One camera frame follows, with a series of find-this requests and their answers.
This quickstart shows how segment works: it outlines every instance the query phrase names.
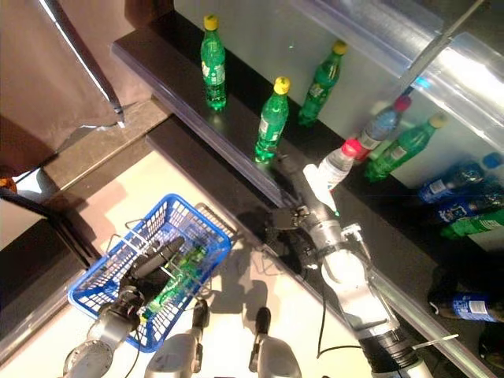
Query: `shopping basket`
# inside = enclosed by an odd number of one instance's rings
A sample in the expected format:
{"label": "shopping basket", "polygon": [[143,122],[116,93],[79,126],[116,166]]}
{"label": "shopping basket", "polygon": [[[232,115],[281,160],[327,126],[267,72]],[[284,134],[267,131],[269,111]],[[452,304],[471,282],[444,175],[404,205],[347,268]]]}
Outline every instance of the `shopping basket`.
{"label": "shopping basket", "polygon": [[177,236],[183,236],[185,243],[180,249],[181,254],[203,247],[206,253],[198,263],[198,276],[180,281],[178,294],[139,326],[139,339],[134,335],[127,338],[142,352],[153,352],[161,346],[189,302],[230,251],[228,235],[229,232],[217,227],[179,195],[166,195],[107,255],[96,261],[70,287],[69,301],[97,318],[100,307],[117,298],[119,281],[132,262],[138,254],[151,248],[154,241],[163,245]]}

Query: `green bottle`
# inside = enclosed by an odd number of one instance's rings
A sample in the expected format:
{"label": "green bottle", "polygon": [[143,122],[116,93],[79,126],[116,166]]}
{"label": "green bottle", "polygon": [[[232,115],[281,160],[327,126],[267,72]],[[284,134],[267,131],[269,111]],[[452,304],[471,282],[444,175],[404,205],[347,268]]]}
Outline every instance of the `green bottle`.
{"label": "green bottle", "polygon": [[287,93],[290,87],[291,81],[287,77],[277,77],[273,94],[262,107],[259,137],[255,145],[255,161],[258,163],[269,162],[275,156],[289,115]]}
{"label": "green bottle", "polygon": [[504,227],[504,209],[476,217],[459,219],[441,230],[441,235],[448,239],[457,239],[500,227]]}
{"label": "green bottle", "polygon": [[434,132],[447,124],[447,117],[438,113],[420,126],[403,132],[375,161],[371,161],[365,176],[372,183],[383,180],[394,169],[419,154],[427,145]]}
{"label": "green bottle", "polygon": [[201,274],[199,263],[205,256],[205,249],[198,246],[185,254],[179,261],[173,262],[180,269],[173,268],[171,263],[165,266],[171,272],[173,278],[168,280],[161,293],[146,306],[146,310],[142,315],[144,319],[149,319],[152,315],[158,313],[170,299],[181,293],[185,294],[184,287],[191,288],[194,286],[194,279],[199,279]]}
{"label": "green bottle", "polygon": [[205,81],[206,103],[214,110],[226,106],[226,74],[224,62],[226,51],[217,34],[219,21],[216,16],[205,16],[205,37],[203,38],[201,56],[203,80]]}
{"label": "green bottle", "polygon": [[337,41],[332,47],[331,54],[319,64],[312,85],[306,94],[305,103],[298,115],[298,122],[302,126],[312,126],[331,94],[332,88],[338,83],[339,70],[343,55],[347,52],[347,44]]}

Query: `red bottle cap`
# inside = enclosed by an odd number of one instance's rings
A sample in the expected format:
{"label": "red bottle cap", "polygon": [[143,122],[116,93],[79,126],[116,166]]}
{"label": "red bottle cap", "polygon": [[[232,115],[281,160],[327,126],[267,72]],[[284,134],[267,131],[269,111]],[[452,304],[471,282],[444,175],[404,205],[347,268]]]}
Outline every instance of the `red bottle cap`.
{"label": "red bottle cap", "polygon": [[348,139],[341,147],[341,151],[350,158],[355,158],[361,152],[361,143],[356,139]]}
{"label": "red bottle cap", "polygon": [[396,112],[405,112],[411,106],[411,98],[408,96],[399,96],[394,102],[394,110]]}

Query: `white floor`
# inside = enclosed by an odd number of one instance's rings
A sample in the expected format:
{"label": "white floor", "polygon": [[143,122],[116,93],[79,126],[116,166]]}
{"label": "white floor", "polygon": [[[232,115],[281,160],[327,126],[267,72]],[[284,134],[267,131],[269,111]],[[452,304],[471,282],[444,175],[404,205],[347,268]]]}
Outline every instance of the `white floor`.
{"label": "white floor", "polygon": [[[124,234],[124,222],[138,219],[166,194],[177,193],[189,203],[204,202],[218,208],[194,185],[153,152],[118,176],[87,200],[80,214],[93,228],[100,250],[114,233]],[[286,272],[279,270],[262,252],[238,243],[212,280],[215,309],[203,337],[202,371],[195,377],[253,377],[248,371],[254,335],[250,328],[261,302],[271,309],[270,334],[286,341],[294,351],[304,377],[370,377],[370,368],[360,350],[336,350],[316,359],[321,321],[321,303]],[[61,376],[68,352],[83,342],[92,319],[79,310],[65,307],[44,329],[0,368],[1,378],[55,378]],[[191,311],[177,322],[172,333],[190,327]],[[331,314],[324,330],[323,347],[356,344],[354,337]],[[105,377],[122,378],[129,370],[136,350],[123,344]],[[151,354],[140,354],[130,377],[142,377]]]}

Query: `yellow bottle cap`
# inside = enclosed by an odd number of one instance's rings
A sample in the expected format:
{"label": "yellow bottle cap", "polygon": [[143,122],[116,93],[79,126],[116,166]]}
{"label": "yellow bottle cap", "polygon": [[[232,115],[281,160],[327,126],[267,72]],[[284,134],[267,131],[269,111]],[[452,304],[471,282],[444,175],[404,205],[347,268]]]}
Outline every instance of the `yellow bottle cap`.
{"label": "yellow bottle cap", "polygon": [[448,117],[445,113],[437,113],[428,119],[428,123],[431,124],[433,128],[442,128],[448,123]]}
{"label": "yellow bottle cap", "polygon": [[332,52],[338,55],[344,55],[347,53],[347,44],[344,41],[336,41],[332,47]]}
{"label": "yellow bottle cap", "polygon": [[214,14],[207,14],[205,18],[203,18],[203,25],[206,30],[217,30],[217,28],[219,28],[219,19]]}
{"label": "yellow bottle cap", "polygon": [[285,95],[289,91],[290,87],[291,87],[291,81],[289,80],[288,77],[278,76],[275,79],[275,85],[273,87],[273,90],[279,95]]}

